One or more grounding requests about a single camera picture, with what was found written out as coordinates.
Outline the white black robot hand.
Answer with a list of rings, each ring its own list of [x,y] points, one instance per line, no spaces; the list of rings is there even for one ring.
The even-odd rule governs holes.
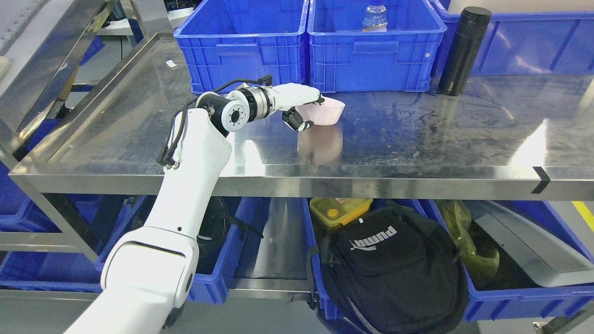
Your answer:
[[[313,125],[313,122],[303,120],[303,116],[297,112],[296,107],[312,103],[323,104],[325,102],[321,92],[309,85],[286,83],[267,86],[265,90],[269,96],[269,115],[281,111],[281,118],[285,124],[297,132],[306,131]]]

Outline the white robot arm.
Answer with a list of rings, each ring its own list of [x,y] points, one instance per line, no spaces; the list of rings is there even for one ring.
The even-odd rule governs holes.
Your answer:
[[[101,275],[102,293],[67,328],[68,334],[157,334],[186,301],[199,260],[202,219],[231,145],[214,125],[238,131],[277,110],[270,85],[247,101],[216,91],[174,116],[165,146],[165,175],[144,225],[125,233]]]

